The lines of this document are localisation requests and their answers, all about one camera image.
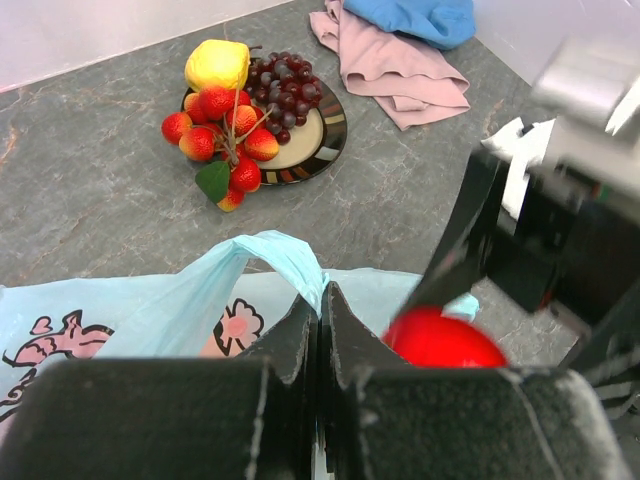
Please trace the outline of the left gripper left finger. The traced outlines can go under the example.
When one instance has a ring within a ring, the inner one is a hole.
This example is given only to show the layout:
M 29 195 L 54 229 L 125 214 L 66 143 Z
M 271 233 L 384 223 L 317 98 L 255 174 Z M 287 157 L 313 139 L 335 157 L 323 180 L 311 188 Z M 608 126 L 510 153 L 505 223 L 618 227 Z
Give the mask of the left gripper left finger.
M 233 358 L 67 361 L 26 391 L 5 479 L 309 479 L 310 358 L 302 299 Z

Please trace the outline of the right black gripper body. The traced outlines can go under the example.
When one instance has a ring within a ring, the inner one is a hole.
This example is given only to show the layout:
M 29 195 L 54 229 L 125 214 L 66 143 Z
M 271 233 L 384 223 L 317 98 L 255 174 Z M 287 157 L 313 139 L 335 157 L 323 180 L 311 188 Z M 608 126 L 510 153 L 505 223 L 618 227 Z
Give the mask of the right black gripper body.
M 564 366 L 594 385 L 639 381 L 639 202 L 572 169 L 531 171 L 487 274 L 524 310 L 578 335 Z

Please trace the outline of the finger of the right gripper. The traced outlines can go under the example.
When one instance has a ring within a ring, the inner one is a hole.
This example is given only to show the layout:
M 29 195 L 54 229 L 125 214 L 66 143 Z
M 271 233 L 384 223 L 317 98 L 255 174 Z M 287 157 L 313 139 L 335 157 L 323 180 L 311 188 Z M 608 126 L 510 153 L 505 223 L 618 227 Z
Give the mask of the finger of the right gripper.
M 400 315 L 418 307 L 442 308 L 486 276 L 508 168 L 484 148 L 471 152 L 446 228 Z

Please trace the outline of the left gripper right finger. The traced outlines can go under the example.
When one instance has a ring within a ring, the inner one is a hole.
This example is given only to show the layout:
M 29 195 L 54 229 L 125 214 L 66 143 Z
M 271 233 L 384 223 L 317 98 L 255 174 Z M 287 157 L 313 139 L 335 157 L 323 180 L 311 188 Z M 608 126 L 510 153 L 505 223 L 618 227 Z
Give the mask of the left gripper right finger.
M 330 283 L 319 421 L 339 479 L 626 479 L 595 391 L 557 368 L 420 369 Z

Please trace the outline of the red apple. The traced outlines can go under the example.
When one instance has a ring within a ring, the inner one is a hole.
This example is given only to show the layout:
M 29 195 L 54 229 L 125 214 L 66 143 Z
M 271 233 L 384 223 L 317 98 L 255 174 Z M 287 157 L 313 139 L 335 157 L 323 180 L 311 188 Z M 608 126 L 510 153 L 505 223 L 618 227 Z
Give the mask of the red apple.
M 497 344 L 472 324 L 420 306 L 399 315 L 382 341 L 409 364 L 423 368 L 502 368 L 508 360 Z

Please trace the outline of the light blue plastic bag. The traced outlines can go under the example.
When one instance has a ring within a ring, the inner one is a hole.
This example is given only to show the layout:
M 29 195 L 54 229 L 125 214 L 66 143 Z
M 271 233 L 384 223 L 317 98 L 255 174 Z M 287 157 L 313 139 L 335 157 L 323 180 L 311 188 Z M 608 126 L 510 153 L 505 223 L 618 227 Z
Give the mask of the light blue plastic bag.
M 321 312 L 330 282 L 376 335 L 418 283 L 413 273 L 324 269 L 277 231 L 223 241 L 175 274 L 76 278 L 1 291 L 1 427 L 28 386 L 66 359 L 233 357 L 301 298 Z

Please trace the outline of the purple grape bunch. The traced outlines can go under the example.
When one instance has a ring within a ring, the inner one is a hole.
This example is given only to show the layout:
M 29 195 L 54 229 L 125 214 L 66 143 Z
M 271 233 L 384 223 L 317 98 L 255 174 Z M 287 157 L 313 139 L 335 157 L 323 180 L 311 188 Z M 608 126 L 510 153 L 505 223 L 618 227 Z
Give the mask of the purple grape bunch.
M 266 129 L 280 145 L 290 141 L 292 129 L 306 124 L 308 114 L 323 97 L 311 62 L 288 51 L 252 58 L 244 90 L 268 113 Z

